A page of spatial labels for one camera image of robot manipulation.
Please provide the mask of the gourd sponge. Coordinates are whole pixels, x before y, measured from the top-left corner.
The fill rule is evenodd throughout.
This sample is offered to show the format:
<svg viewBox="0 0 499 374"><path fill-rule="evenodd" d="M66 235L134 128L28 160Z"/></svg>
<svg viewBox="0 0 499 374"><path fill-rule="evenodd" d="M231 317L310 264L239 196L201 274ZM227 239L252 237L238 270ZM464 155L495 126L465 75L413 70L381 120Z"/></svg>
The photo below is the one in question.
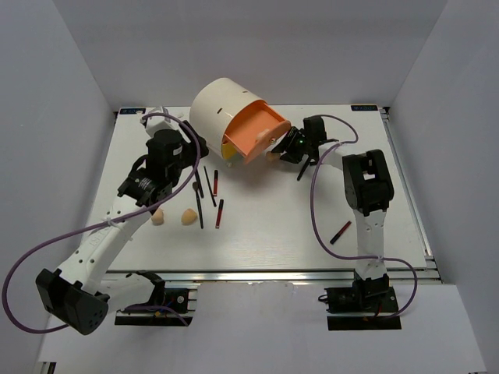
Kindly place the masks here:
<svg viewBox="0 0 499 374"><path fill-rule="evenodd" d="M160 226L165 223L165 213L161 208L156 209L156 211L152 214L151 223L154 226Z"/></svg>
<svg viewBox="0 0 499 374"><path fill-rule="evenodd" d="M263 139L268 133L268 129L265 129L262 132L259 132L256 137L256 141L259 141L260 139Z"/></svg>
<svg viewBox="0 0 499 374"><path fill-rule="evenodd" d="M274 161L278 161L280 159L281 155L279 153L267 152L265 157L266 157L267 161L274 162Z"/></svg>

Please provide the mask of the orange top drawer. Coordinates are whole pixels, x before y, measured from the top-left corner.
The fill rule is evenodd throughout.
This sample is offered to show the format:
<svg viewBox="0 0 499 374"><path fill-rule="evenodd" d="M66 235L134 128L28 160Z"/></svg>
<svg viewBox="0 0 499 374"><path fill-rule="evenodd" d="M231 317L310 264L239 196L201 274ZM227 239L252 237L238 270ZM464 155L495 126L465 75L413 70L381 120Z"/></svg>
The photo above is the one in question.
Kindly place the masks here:
<svg viewBox="0 0 499 374"><path fill-rule="evenodd" d="M291 122L283 118L265 101L258 100L243 108L228 124L222 142L229 141L238 150L245 164L263 153L272 143L285 135ZM256 141L259 132L267 135Z"/></svg>

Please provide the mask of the yellow drawer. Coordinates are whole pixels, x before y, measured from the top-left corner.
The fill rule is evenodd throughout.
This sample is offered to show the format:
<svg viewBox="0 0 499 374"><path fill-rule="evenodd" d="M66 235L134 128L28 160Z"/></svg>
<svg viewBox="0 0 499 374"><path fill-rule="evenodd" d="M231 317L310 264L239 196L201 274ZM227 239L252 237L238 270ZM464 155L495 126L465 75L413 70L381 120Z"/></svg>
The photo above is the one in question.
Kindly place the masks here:
<svg viewBox="0 0 499 374"><path fill-rule="evenodd" d="M221 145L221 156L224 160L229 160L238 153L238 150L229 141L224 141Z"/></svg>

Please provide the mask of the teardrop beige makeup sponge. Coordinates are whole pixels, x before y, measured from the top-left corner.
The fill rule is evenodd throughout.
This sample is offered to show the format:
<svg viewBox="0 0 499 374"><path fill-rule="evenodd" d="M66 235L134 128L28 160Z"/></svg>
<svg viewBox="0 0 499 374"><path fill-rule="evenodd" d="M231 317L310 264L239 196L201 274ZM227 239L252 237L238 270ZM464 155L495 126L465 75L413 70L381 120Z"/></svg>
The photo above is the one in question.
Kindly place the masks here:
<svg viewBox="0 0 499 374"><path fill-rule="evenodd" d="M197 218L198 218L197 212L191 208L188 208L183 212L181 216L181 223L184 226L188 226L195 223Z"/></svg>

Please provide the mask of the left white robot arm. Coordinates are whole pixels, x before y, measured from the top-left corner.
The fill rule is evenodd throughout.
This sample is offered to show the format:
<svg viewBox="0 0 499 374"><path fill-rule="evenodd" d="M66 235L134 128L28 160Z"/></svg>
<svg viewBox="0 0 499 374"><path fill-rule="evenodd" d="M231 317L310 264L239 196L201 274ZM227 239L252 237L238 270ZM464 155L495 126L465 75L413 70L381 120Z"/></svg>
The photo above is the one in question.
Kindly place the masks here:
<svg viewBox="0 0 499 374"><path fill-rule="evenodd" d="M82 335L93 333L113 312L131 308L155 311L165 301L165 283L155 273L138 270L115 281L104 276L133 235L160 205L188 185L184 169L206 157L205 140L188 122L179 129L159 129L146 143L147 154L133 164L102 225L91 230L77 250L55 270L35 280L44 308Z"/></svg>

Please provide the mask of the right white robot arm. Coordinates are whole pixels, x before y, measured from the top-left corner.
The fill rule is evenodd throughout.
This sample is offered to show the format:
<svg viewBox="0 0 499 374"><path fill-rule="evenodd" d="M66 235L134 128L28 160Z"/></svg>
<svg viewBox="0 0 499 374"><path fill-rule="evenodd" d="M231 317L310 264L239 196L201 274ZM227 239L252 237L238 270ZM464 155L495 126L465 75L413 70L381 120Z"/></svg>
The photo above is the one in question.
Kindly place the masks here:
<svg viewBox="0 0 499 374"><path fill-rule="evenodd" d="M351 140L329 139L324 119L331 118L346 125L353 132ZM347 121L333 115L313 115L303 119L301 129L295 126L271 150L280 159L292 164L306 162L298 179L309 165L314 165L310 186L310 216L313 232L320 246L330 256L353 261L353 304L363 311L371 310L380 301L380 294L388 291L389 280L384 264L384 221L395 190L381 150L359 152L355 145L359 134ZM314 211L315 185L321 166L338 169L343 175L346 202L352 209L356 225L355 256L332 252L320 237Z"/></svg>

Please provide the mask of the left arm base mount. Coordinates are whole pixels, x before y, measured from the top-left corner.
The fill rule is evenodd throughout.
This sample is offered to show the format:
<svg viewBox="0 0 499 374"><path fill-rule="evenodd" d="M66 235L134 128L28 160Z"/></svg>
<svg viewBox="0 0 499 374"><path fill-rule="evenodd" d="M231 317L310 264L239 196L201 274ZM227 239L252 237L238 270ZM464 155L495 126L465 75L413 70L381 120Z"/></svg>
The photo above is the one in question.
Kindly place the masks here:
<svg viewBox="0 0 499 374"><path fill-rule="evenodd" d="M193 289L171 287L159 275L150 271L128 273L126 278L132 275L150 281L154 289L146 302L132 304L117 311L116 326L188 327L191 324L196 307Z"/></svg>

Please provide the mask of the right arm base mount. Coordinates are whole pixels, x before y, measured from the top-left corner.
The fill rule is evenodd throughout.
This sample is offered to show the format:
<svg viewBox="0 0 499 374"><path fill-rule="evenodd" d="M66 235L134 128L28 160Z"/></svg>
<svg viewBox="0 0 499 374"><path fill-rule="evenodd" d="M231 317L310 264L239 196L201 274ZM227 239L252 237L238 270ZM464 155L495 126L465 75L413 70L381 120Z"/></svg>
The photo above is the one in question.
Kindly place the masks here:
<svg viewBox="0 0 499 374"><path fill-rule="evenodd" d="M402 328L395 290L386 274L375 280L355 275L351 286L326 288L317 301L326 305L330 331Z"/></svg>

